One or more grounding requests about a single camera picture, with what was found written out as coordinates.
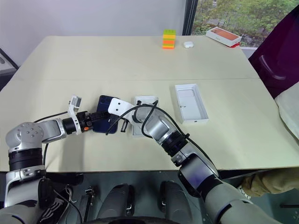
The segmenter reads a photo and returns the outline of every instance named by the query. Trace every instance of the chair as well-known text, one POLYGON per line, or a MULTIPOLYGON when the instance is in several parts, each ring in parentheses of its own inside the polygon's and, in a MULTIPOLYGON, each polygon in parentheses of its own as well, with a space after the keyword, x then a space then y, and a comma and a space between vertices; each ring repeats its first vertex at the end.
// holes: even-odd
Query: chair
POLYGON ((299 82, 299 5, 249 58, 273 98, 299 82))

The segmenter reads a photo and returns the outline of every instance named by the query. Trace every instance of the window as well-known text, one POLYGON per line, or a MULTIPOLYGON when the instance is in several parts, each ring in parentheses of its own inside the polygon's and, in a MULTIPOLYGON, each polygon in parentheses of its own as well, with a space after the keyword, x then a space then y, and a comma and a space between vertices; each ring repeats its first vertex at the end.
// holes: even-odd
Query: window
POLYGON ((258 47, 275 26, 299 4, 299 0, 187 1, 190 1, 190 7, 186 5, 183 34, 205 35, 207 30, 220 27, 242 36, 241 46, 244 47, 258 47), (191 17, 194 17, 194 22, 187 26, 186 18, 190 17, 187 15, 189 12, 193 14, 191 17))

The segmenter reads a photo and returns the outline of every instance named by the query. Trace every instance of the white table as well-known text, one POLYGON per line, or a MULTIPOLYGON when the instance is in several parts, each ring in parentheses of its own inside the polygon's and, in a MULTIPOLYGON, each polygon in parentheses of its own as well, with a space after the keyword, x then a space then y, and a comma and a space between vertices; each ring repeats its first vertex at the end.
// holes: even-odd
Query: white table
MULTIPOLYGON (((6 133, 22 122, 65 111, 73 93, 82 97, 80 111, 89 112, 96 110, 100 95, 130 102, 134 96, 156 95, 159 106, 179 121, 174 85, 190 83, 198 84, 210 120, 180 126, 218 169, 299 166, 298 143, 239 48, 197 36, 178 37, 179 43, 192 40, 193 49, 178 44, 174 50, 161 50, 158 40, 161 37, 47 37, 0 92, 0 170, 8 170, 6 133), (118 54, 107 47, 113 42, 118 54), (197 58, 204 54, 210 60, 203 63, 197 58), (212 57, 223 60, 221 68, 213 65, 212 57), (187 72, 180 77, 184 67, 187 72)), ((108 136, 87 132, 53 142, 46 164, 53 172, 177 169, 158 144, 133 138, 130 130, 108 136)))

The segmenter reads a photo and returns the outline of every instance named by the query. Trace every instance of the stacked building blocks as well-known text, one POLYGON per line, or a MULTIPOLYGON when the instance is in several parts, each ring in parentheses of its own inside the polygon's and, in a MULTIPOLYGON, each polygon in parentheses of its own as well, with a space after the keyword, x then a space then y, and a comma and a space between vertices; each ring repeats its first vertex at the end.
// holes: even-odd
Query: stacked building blocks
POLYGON ((176 31, 174 29, 165 29, 163 32, 163 49, 174 49, 176 41, 176 31))

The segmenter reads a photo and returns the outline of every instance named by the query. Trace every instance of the smartphone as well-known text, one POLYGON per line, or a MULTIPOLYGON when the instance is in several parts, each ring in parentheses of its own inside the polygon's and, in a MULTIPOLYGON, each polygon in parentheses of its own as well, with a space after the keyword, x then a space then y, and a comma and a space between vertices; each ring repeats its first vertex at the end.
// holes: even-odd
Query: smartphone
MULTIPOLYGON (((112 98, 115 98, 115 97, 101 95, 99 98, 97 112, 108 111, 108 108, 109 108, 112 98)), ((110 125, 112 123, 114 123, 114 121, 116 119, 117 119, 117 116, 111 116, 108 119, 103 119, 103 120, 94 122, 93 131, 99 132, 99 133, 106 133, 106 131, 108 130, 110 125)), ((117 131, 117 126, 118 126, 118 122, 112 127, 109 134, 114 134, 117 131)))

